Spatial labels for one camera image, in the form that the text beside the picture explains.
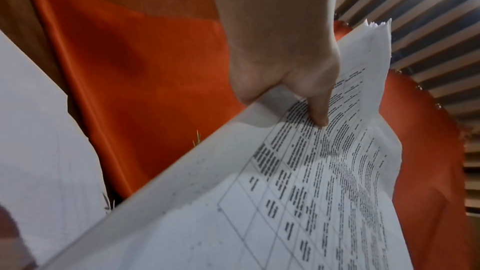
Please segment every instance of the paper sheet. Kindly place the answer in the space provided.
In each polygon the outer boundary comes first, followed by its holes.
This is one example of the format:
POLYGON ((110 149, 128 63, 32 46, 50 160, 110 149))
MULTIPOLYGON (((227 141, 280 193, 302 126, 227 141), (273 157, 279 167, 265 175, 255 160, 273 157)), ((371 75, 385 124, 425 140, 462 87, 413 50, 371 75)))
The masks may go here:
POLYGON ((67 96, 0 32, 0 268, 41 265, 108 212, 98 157, 67 96))
POLYGON ((390 23, 339 42, 328 127, 278 86, 43 269, 412 269, 379 115, 390 23))

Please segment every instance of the orange cloth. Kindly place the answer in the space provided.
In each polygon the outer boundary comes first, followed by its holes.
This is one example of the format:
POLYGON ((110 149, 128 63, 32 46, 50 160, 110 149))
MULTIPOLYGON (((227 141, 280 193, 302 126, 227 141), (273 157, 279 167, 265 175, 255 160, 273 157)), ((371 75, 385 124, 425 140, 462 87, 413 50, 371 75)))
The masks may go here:
MULTIPOLYGON (((217 21, 105 0, 33 0, 106 177, 128 197, 243 109, 217 21)), ((337 38, 350 29, 335 24, 337 38)), ((468 269, 463 146, 445 111, 391 72, 381 114, 403 146, 393 203, 416 269, 468 269)))

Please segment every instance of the white paper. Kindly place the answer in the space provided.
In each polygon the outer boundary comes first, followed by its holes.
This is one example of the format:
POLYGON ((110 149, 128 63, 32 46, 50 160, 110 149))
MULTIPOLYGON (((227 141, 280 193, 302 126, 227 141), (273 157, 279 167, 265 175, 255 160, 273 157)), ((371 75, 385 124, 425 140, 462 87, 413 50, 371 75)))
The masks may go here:
POLYGON ((67 96, 1 32, 0 63, 0 206, 20 233, 0 239, 0 268, 23 269, 101 220, 106 189, 67 96))
POLYGON ((390 23, 339 42, 329 125, 278 86, 50 261, 69 269, 412 269, 379 115, 390 23))

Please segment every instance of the paper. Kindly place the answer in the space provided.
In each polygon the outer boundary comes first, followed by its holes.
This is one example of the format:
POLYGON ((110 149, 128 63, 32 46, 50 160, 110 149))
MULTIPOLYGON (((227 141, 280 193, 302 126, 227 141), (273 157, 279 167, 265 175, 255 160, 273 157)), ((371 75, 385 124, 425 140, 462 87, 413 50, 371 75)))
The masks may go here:
POLYGON ((0 268, 41 265, 108 210, 98 157, 67 96, 0 32, 0 268))
POLYGON ((390 23, 339 42, 328 127, 278 86, 43 269, 412 269, 378 112, 390 43, 390 23))

